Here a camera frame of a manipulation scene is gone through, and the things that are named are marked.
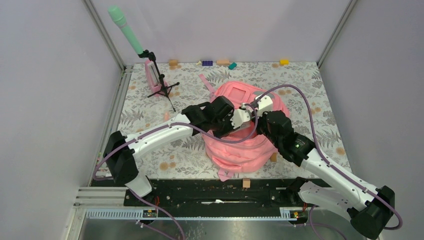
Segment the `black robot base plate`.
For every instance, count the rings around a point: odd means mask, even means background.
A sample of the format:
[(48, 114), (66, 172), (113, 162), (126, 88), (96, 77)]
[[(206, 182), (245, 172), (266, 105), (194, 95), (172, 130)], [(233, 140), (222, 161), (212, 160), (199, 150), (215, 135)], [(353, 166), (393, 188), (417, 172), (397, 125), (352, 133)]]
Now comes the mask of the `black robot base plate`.
[(241, 179), (153, 179), (153, 190), (144, 200), (175, 218), (278, 217), (280, 208), (305, 206), (288, 189), (293, 178), (250, 181), (250, 188), (243, 188)]

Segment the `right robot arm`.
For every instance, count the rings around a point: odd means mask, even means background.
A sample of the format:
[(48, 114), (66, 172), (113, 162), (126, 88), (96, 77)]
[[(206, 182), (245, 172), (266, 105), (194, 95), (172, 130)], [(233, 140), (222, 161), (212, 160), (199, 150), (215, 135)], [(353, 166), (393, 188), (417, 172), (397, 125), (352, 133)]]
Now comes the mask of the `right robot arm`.
[(347, 219), (362, 236), (375, 240), (394, 215), (395, 192), (377, 187), (345, 170), (308, 137), (294, 131), (281, 110), (267, 111), (257, 120), (256, 133), (265, 136), (288, 162), (309, 171), (331, 186), (319, 190), (309, 180), (297, 177), (287, 191), (293, 206), (303, 202), (318, 205)]

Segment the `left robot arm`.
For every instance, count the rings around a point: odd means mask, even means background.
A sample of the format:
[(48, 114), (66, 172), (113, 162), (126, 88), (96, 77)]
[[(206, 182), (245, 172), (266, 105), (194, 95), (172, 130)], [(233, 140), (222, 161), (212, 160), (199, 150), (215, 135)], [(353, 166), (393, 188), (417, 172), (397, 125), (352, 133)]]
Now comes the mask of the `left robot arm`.
[(175, 117), (146, 131), (127, 135), (119, 130), (113, 132), (108, 138), (103, 159), (114, 184), (131, 188), (142, 205), (152, 204), (155, 192), (148, 177), (138, 170), (135, 158), (199, 133), (232, 130), (230, 118), (234, 110), (230, 100), (219, 96), (212, 102), (189, 105)]

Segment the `pink school backpack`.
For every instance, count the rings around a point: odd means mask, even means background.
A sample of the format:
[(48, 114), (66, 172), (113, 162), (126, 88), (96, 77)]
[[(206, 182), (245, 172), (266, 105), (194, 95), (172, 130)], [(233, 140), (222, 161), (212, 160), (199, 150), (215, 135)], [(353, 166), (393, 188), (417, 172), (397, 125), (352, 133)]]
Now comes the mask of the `pink school backpack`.
[[(250, 103), (265, 90), (243, 83), (229, 81), (214, 89), (203, 74), (199, 75), (210, 92), (210, 101), (218, 96), (225, 96), (238, 108), (242, 103)], [(202, 135), (205, 152), (219, 168), (218, 177), (226, 181), (235, 173), (252, 173), (259, 170), (269, 159), (278, 155), (277, 149), (264, 136), (253, 134), (249, 139), (240, 143), (224, 143)]]

